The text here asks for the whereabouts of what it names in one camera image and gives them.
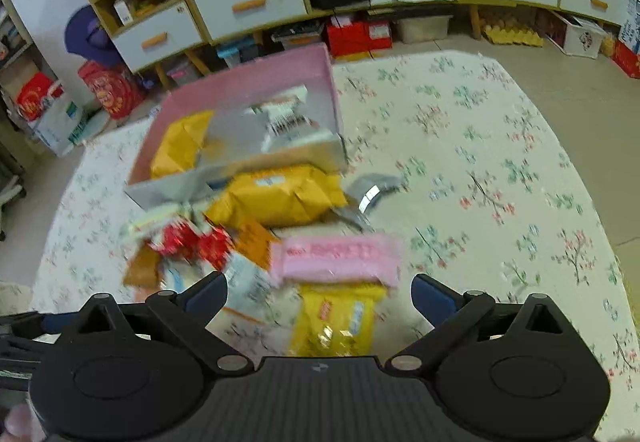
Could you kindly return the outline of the red white snack pack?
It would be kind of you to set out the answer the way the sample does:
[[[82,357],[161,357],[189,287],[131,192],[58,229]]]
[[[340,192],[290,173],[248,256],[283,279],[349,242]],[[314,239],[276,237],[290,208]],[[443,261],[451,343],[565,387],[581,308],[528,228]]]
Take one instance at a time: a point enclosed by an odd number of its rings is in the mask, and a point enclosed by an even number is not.
[[[233,251],[233,241],[226,229],[214,225],[198,237],[198,260],[216,271],[222,271]]]

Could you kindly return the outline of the white blue biscuit pack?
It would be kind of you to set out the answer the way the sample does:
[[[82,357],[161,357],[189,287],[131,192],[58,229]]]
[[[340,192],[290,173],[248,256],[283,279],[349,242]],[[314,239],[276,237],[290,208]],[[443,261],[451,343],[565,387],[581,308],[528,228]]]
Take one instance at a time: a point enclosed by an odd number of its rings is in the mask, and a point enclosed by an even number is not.
[[[222,273],[228,286],[226,309],[258,323],[268,322],[272,293],[268,272],[232,251]]]

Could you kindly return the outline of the red candy pack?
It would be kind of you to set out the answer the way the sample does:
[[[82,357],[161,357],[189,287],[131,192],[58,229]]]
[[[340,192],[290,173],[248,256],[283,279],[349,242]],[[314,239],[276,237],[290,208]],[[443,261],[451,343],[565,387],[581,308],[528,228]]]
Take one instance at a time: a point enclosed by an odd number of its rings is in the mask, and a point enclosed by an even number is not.
[[[148,245],[163,257],[192,259],[198,250],[201,231],[186,218],[171,219],[148,240]]]

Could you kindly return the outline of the large yellow snack pack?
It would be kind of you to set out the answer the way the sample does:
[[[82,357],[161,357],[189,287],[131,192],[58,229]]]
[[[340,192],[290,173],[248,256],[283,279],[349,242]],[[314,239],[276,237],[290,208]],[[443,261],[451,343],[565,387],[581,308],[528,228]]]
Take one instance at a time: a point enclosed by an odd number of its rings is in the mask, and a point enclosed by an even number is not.
[[[205,110],[181,117],[166,129],[150,165],[151,179],[192,170],[215,112]]]

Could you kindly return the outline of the pink cake pack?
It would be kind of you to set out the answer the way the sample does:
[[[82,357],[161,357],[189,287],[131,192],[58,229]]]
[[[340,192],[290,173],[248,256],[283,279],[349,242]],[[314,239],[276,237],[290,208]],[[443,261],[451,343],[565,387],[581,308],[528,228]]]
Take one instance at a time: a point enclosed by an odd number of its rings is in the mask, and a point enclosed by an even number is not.
[[[270,245],[269,275],[283,282],[399,284],[401,243],[384,233],[292,236]]]

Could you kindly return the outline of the gold wafer pack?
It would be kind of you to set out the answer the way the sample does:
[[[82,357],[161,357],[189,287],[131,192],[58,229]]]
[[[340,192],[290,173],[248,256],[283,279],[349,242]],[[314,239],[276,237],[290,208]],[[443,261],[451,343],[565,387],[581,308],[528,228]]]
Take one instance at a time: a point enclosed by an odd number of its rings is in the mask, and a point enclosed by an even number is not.
[[[160,286],[162,255],[148,244],[142,243],[127,266],[122,284],[153,289]]]

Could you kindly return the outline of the white shopping bag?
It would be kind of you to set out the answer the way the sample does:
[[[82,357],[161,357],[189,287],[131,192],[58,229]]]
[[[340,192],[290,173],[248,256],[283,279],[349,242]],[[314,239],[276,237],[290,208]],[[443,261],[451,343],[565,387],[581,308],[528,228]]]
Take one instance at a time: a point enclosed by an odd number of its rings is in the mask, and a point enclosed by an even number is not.
[[[41,72],[23,86],[15,104],[29,129],[56,156],[76,147],[88,121],[85,109],[66,94],[61,82]]]

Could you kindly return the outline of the silver small wrapper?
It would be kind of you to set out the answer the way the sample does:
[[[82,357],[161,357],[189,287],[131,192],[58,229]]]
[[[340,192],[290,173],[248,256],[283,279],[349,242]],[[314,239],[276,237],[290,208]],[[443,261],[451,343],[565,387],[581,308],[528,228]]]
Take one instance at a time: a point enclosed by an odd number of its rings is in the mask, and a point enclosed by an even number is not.
[[[399,191],[404,185],[400,177],[368,173],[352,181],[345,194],[361,214],[367,214],[382,196]]]

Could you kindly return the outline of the pink cardboard box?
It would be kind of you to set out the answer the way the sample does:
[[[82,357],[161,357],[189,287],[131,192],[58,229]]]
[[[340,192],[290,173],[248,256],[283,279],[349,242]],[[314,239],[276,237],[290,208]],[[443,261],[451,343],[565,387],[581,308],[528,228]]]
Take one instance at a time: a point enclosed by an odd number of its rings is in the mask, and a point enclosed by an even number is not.
[[[278,92],[305,85],[305,114],[321,131],[309,142],[262,153],[265,129],[244,111]],[[184,173],[151,179],[150,165],[168,126],[181,117],[212,110],[196,165]],[[152,119],[132,166],[125,192],[143,209],[205,199],[237,173],[310,164],[326,173],[348,166],[343,123],[329,51],[322,43],[258,58],[201,78],[171,92]]]

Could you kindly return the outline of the red storage box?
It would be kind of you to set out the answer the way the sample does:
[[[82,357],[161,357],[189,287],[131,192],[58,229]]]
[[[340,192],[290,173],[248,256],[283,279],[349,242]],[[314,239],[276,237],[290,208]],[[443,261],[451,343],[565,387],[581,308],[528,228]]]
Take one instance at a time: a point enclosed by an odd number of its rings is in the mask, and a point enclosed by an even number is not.
[[[330,24],[326,28],[329,51],[334,58],[368,54],[393,47],[392,31],[385,21],[356,21],[349,24]]]

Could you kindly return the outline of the red gift bag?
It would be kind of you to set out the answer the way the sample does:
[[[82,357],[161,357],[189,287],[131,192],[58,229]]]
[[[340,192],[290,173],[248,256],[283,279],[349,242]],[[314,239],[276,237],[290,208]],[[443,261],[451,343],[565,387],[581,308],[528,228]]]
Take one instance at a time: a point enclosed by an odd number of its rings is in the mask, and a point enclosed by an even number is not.
[[[108,68],[88,60],[78,69],[78,76],[111,119],[128,117],[144,99],[144,92],[137,78],[126,65]]]

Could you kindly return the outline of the floral tablecloth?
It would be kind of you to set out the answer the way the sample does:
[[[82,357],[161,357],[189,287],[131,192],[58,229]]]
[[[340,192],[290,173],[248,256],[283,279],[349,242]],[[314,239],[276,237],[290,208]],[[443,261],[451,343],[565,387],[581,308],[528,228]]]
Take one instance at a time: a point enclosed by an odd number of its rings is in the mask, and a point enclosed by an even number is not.
[[[376,307],[373,353],[384,361],[431,325],[412,310],[425,272],[499,303],[550,296],[601,364],[611,400],[598,440],[639,437],[639,341],[623,274],[592,199],[535,104],[496,60],[440,51],[335,65],[350,179],[401,176],[369,215],[399,237],[400,285]],[[34,286],[41,312],[78,310],[122,286],[137,250],[124,225],[142,214],[124,191],[152,117],[92,141],[62,196]],[[270,296],[266,323],[224,311],[208,328],[255,362],[289,355],[295,287]]]

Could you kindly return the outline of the white cream cake pack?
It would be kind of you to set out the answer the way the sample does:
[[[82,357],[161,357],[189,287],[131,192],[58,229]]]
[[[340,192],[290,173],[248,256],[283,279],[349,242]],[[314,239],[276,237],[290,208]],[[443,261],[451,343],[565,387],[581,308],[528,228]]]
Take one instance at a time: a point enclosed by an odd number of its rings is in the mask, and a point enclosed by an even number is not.
[[[178,203],[163,204],[145,210],[140,216],[130,219],[120,228],[119,238],[124,243],[148,239],[175,219],[189,219],[191,210],[189,204]]]

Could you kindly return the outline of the yellow noodle snack pack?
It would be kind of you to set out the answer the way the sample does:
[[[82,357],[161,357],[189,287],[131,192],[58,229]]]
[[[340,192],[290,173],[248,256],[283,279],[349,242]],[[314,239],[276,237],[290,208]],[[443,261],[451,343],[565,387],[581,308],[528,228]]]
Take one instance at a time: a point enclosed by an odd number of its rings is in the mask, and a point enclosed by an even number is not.
[[[375,308],[387,295],[380,284],[302,285],[302,304],[288,353],[301,358],[360,356],[370,352]]]

